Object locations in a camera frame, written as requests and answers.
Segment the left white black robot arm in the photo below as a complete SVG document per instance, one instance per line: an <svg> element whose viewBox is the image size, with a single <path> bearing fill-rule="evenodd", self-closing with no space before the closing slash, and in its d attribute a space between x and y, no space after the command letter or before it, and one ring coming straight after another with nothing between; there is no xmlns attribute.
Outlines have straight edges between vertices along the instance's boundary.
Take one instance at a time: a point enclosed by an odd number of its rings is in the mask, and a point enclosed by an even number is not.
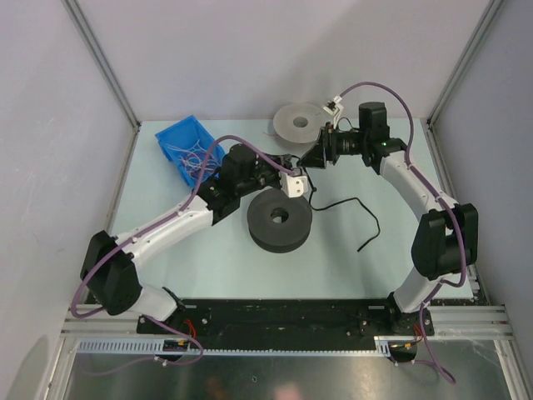
<svg viewBox="0 0 533 400"><path fill-rule="evenodd" d="M142 267L159 252L219 223L240 207L243 197L263 188L282 190L289 198L308 189L305 173L287 155L272 156L246 143L234 145L208 178L200 178L191 195L154 221L115 237L94 234L80 278L110 316L127 311L146 314L166 333L178 331L184 313L167 288L143 284Z"/></svg>

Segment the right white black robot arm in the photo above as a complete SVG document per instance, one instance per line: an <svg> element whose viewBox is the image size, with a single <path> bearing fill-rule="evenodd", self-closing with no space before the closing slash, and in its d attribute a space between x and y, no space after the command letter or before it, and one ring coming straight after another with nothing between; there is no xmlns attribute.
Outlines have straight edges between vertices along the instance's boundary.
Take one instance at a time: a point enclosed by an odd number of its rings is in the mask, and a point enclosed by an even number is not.
<svg viewBox="0 0 533 400"><path fill-rule="evenodd" d="M384 313L386 328L403 334L444 285L462 286L477 259L479 216L471 204L459 204L438 190L410 159L407 145L391 137L386 106L364 102L359 126L342 131L327 123L314 146L300 159L303 168L325 168L342 156L361 156L366 166L392 185L414 213L418 228L411 246L413 268L391 293Z"/></svg>

